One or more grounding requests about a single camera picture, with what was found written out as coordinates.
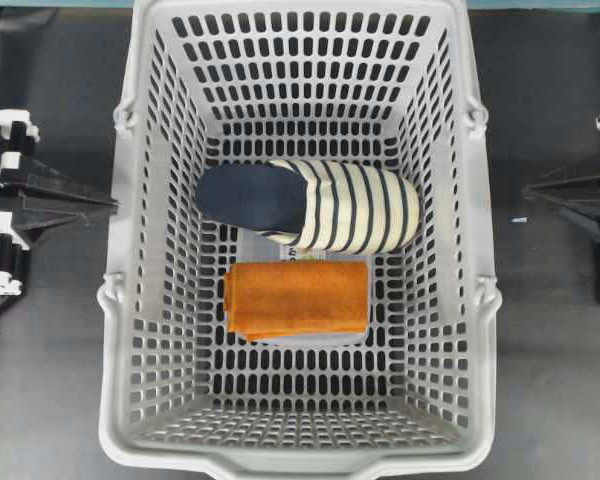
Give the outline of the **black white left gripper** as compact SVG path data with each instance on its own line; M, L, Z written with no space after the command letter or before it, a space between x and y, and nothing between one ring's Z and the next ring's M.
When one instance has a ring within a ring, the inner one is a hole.
M0 109L0 296L23 294L29 254L44 231L118 209L108 193L29 157L39 140L29 111Z

